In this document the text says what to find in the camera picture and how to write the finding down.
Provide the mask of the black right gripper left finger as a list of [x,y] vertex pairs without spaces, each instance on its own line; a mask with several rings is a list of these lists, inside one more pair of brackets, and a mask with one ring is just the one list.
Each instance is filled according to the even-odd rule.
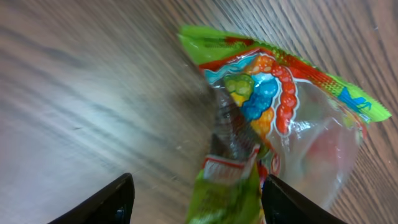
[[132,175],[124,173],[49,224],[130,224],[134,199]]

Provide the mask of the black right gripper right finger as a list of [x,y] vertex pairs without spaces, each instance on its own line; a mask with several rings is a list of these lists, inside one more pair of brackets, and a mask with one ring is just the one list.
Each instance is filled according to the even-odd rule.
[[267,224],[345,224],[272,174],[264,181],[261,202]]

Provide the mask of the green gummy candy bag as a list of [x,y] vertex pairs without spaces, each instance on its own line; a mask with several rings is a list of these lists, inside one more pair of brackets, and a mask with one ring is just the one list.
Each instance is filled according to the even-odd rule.
[[328,212],[368,124],[390,112],[266,42],[199,26],[182,27],[178,37],[218,105],[186,222],[266,223],[261,197],[270,174]]

